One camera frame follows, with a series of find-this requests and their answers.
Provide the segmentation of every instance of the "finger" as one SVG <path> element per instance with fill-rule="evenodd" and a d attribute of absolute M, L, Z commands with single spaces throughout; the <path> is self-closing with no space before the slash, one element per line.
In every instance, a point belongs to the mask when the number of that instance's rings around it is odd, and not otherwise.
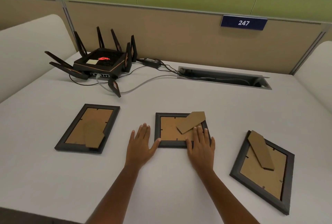
<path fill-rule="evenodd" d="M 208 132 L 207 128 L 204 129 L 204 139 L 205 139 L 205 143 L 207 145 L 210 145 L 209 132 Z"/>
<path fill-rule="evenodd" d="M 200 141 L 201 144 L 205 144 L 205 140 L 204 140 L 204 134 L 203 134 L 203 129 L 202 129 L 202 126 L 198 126 L 197 128 L 197 131 L 198 131 L 198 139 Z"/>
<path fill-rule="evenodd" d="M 142 128 L 143 128 L 143 125 L 140 125 L 140 126 L 139 126 L 139 129 L 138 129 L 138 131 L 137 131 L 137 134 L 136 134 L 135 140 L 136 140 L 137 138 L 139 138 L 139 134 L 141 133 Z"/>
<path fill-rule="evenodd" d="M 192 146 L 191 141 L 188 138 L 186 138 L 186 144 L 187 144 L 188 155 L 190 155 L 193 152 L 193 146 Z"/>
<path fill-rule="evenodd" d="M 156 152 L 159 144 L 160 144 L 161 138 L 158 138 L 152 145 L 151 149 L 150 149 L 150 157 L 152 157 L 154 155 L 154 153 Z"/>
<path fill-rule="evenodd" d="M 214 140 L 214 137 L 211 138 L 211 149 L 214 152 L 214 150 L 215 150 L 215 140 Z"/>
<path fill-rule="evenodd" d="M 129 142 L 132 142 L 134 140 L 134 137 L 135 137 L 135 130 L 131 132 Z"/>
<path fill-rule="evenodd" d="M 143 128 L 141 130 L 141 132 L 139 133 L 139 139 L 143 139 L 144 138 L 144 135 L 146 133 L 146 123 L 143 124 Z"/>
<path fill-rule="evenodd" d="M 195 148 L 195 146 L 198 146 L 199 144 L 199 140 L 198 140 L 198 134 L 197 134 L 197 127 L 193 128 L 193 147 Z"/>
<path fill-rule="evenodd" d="M 150 126 L 148 125 L 147 127 L 146 127 L 146 133 L 145 133 L 145 135 L 144 135 L 144 140 L 145 141 L 147 141 L 148 143 L 149 143 L 149 138 L 150 138 Z"/>

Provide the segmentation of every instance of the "white table surface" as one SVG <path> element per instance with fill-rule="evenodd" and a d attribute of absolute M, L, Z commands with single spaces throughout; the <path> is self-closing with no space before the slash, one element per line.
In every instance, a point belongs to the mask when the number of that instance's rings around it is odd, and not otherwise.
<path fill-rule="evenodd" d="M 293 76 L 169 64 L 262 74 L 270 77 L 272 90 L 169 78 L 118 98 L 98 85 L 77 85 L 52 69 L 0 104 L 0 207 L 83 223 L 121 171 L 132 129 L 151 125 L 151 146 L 156 112 L 205 111 L 216 139 L 214 170 L 260 223 L 331 223 L 332 115 Z M 161 74 L 166 73 L 144 67 L 118 84 L 126 91 Z M 103 153 L 56 151 L 85 103 L 121 106 Z M 247 130 L 295 154 L 288 216 L 229 176 Z M 222 221 L 187 151 L 159 148 L 139 173 L 124 222 Z"/>

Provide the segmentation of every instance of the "hand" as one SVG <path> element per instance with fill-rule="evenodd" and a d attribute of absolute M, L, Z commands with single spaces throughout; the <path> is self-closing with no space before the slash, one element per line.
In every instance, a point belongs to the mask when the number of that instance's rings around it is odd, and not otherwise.
<path fill-rule="evenodd" d="M 141 169 L 156 152 L 161 138 L 158 138 L 149 149 L 150 126 L 147 126 L 146 123 L 139 126 L 136 137 L 134 138 L 134 136 L 135 130 L 131 132 L 129 139 L 125 166 Z"/>
<path fill-rule="evenodd" d="M 201 126 L 198 126 L 198 130 L 197 127 L 193 128 L 193 147 L 191 141 L 186 139 L 189 160 L 199 176 L 207 170 L 213 170 L 214 137 L 211 140 L 210 146 L 208 130 L 204 129 L 203 134 Z"/>

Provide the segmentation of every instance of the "person's left arm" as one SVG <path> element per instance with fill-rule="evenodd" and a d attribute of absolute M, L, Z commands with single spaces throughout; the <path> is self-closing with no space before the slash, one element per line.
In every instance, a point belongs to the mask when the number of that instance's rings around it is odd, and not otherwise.
<path fill-rule="evenodd" d="M 149 149 L 150 126 L 141 125 L 135 136 L 131 132 L 126 163 L 113 185 L 87 220 L 86 224 L 122 224 L 139 170 L 153 156 L 160 143 L 157 139 Z"/>

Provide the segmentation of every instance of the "dark floor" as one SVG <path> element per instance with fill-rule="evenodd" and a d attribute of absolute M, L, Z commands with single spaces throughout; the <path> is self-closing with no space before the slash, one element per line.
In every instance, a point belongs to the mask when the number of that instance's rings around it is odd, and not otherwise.
<path fill-rule="evenodd" d="M 0 224 L 78 224 L 78 223 L 0 207 Z"/>

